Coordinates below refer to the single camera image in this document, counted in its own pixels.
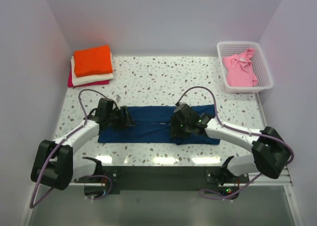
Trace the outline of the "navy blue printed t-shirt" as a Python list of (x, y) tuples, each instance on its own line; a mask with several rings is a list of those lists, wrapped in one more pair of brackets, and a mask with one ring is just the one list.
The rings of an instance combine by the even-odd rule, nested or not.
[(170, 122), (175, 110), (173, 106), (134, 106), (127, 109), (135, 126), (118, 131), (109, 127), (99, 135), (98, 143), (220, 144), (219, 139), (203, 135), (192, 134), (184, 138), (171, 137)]

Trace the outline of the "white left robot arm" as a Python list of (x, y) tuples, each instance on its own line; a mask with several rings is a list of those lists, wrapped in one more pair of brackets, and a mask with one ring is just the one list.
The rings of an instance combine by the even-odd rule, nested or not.
[(108, 128), (123, 130), (134, 124), (126, 106), (118, 107), (114, 100), (101, 98), (98, 106), (86, 113), (74, 130), (39, 144), (31, 180), (58, 190), (66, 189), (71, 181), (82, 177), (90, 182), (100, 181), (103, 176), (101, 161), (91, 157), (78, 161), (75, 153)]

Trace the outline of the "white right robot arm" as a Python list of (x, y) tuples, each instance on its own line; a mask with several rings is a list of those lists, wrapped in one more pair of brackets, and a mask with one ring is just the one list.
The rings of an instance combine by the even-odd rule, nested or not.
[(242, 157), (230, 156), (213, 176), (222, 184), (249, 173), (279, 178), (284, 167), (293, 160), (293, 150), (272, 127), (249, 129), (221, 121), (217, 113), (198, 114), (187, 104), (180, 104), (172, 115), (171, 129), (177, 136), (197, 135), (219, 139), (249, 152)]

